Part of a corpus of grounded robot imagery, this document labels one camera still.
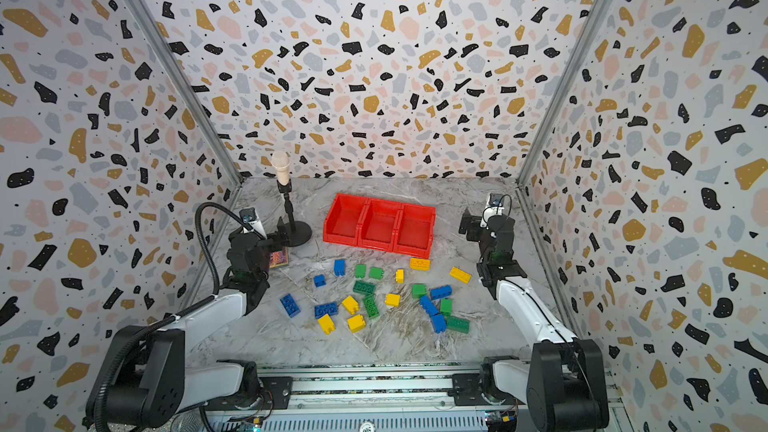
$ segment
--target black round base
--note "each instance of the black round base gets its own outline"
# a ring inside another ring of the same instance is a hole
[[[295,232],[292,232],[290,226],[286,224],[286,228],[288,229],[288,243],[286,245],[288,245],[288,247],[297,247],[306,244],[312,238],[312,229],[309,224],[302,222],[301,220],[297,220],[295,224]]]

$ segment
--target red plastic bin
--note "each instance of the red plastic bin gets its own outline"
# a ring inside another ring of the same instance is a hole
[[[434,207],[337,194],[322,240],[429,258],[436,216]]]
[[[322,225],[322,240],[332,244],[359,245],[362,213],[368,198],[336,194]]]

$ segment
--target table surface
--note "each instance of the table surface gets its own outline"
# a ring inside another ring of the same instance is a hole
[[[477,279],[475,263],[479,257],[477,243],[459,235],[458,224],[468,208],[474,215],[482,212],[489,192],[509,193],[513,197],[511,216],[514,225],[514,258],[531,279],[542,301],[559,316],[544,276],[542,264],[531,233],[515,195],[511,179],[501,178],[294,178],[291,200],[297,220],[312,227],[312,239],[304,245],[289,248],[290,264],[270,270],[270,288],[259,307],[245,317],[219,329],[201,342],[187,358],[187,365],[212,364],[217,359],[254,360],[260,365],[340,365],[399,364],[405,362],[478,362],[494,355],[530,355],[528,346],[509,313],[494,301]],[[366,248],[327,244],[322,241],[322,224],[337,193],[384,198],[437,208],[432,244],[432,266],[427,272],[413,271],[410,257]],[[267,178],[249,178],[235,205],[235,212],[256,207],[265,229],[273,231],[279,216],[285,213],[282,195],[276,182]],[[235,230],[227,223],[226,233]],[[216,266],[223,273],[229,266],[226,235],[214,251]],[[346,276],[336,277],[333,263],[346,260]],[[362,297],[352,292],[355,264],[384,269],[376,284],[376,304],[380,316],[370,320],[364,312]],[[469,284],[449,276],[452,267],[472,275]],[[405,283],[395,281],[398,268],[405,269]],[[327,285],[316,288],[312,278],[324,274]],[[411,296],[413,284],[427,289],[449,284],[453,288],[453,314],[471,322],[469,334],[446,331],[435,334],[432,323]],[[200,281],[197,299],[210,293],[210,275]],[[384,304],[386,294],[400,294],[399,308]],[[280,298],[291,294],[301,312],[289,318]],[[341,301],[352,295],[360,303],[366,327],[355,334],[346,320],[350,314]],[[314,306],[336,302],[339,314],[332,317],[336,330],[325,335],[315,320]]]

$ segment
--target duplo block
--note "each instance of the duplo block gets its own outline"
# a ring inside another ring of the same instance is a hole
[[[333,273],[336,274],[337,277],[346,275],[346,261],[341,258],[337,259],[333,263]]]
[[[280,300],[280,303],[283,304],[283,307],[288,313],[288,317],[290,318],[294,318],[298,315],[299,312],[301,312],[299,306],[296,305],[296,302],[293,301],[293,297],[291,297],[290,294],[283,297]]]
[[[315,305],[315,318],[321,318],[323,315],[336,315],[339,313],[339,308],[335,303]]]
[[[384,277],[384,271],[378,267],[371,267],[371,271],[368,273],[368,276],[370,278],[381,280]]]
[[[468,274],[468,273],[464,272],[463,270],[461,270],[460,268],[456,268],[456,267],[451,269],[451,277],[453,277],[454,279],[456,279],[458,281],[464,282],[465,284],[468,284],[469,283],[469,279],[472,278],[472,276],[470,274]]]
[[[333,320],[331,320],[331,317],[328,314],[317,319],[317,323],[320,324],[322,331],[325,332],[326,335],[330,335],[331,332],[336,330],[336,326],[333,324]]]
[[[411,287],[411,294],[413,294],[414,299],[419,300],[424,295],[427,295],[427,286],[424,284],[414,284]]]
[[[370,295],[375,290],[376,286],[374,284],[369,284],[368,282],[363,281],[355,281],[355,286],[352,288],[353,292],[363,295]]]
[[[446,326],[452,331],[469,333],[469,321],[465,318],[446,317]]]
[[[387,294],[384,303],[389,305],[389,307],[399,307],[400,296],[398,294]]]
[[[429,315],[430,317],[433,315],[440,314],[440,311],[437,310],[437,307],[435,307],[435,305],[432,303],[431,300],[429,300],[429,297],[427,297],[426,295],[422,296],[418,300],[418,303],[422,306],[422,308],[424,309],[424,312],[427,312],[427,315]]]
[[[435,329],[436,334],[440,334],[446,331],[446,318],[437,314],[430,317],[432,320],[432,327]]]
[[[444,298],[440,301],[440,313],[443,315],[450,315],[453,312],[453,301],[449,298]]]
[[[411,257],[411,268],[413,270],[429,270],[429,260],[426,258],[413,258]]]
[[[361,331],[364,328],[366,328],[366,321],[362,318],[361,315],[356,315],[355,317],[348,318],[346,322],[350,325],[350,331],[353,334],[355,332]]]
[[[450,285],[443,285],[442,287],[431,289],[429,291],[429,298],[436,301],[437,299],[447,297],[452,293],[453,289],[451,289]]]
[[[360,304],[357,303],[353,296],[345,298],[341,302],[341,305],[343,305],[346,311],[350,312],[351,315],[354,315],[355,312],[360,310]]]
[[[376,306],[376,300],[372,295],[367,295],[366,298],[362,300],[362,304],[366,307],[368,318],[379,317],[379,308]]]

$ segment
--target patterned wall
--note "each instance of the patterned wall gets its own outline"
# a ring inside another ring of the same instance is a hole
[[[245,175],[516,176],[593,0],[146,0]]]
[[[234,184],[120,0],[1,1],[0,430],[72,432],[112,333],[179,306],[194,208]]]
[[[637,430],[768,430],[766,0],[615,0],[524,184]]]

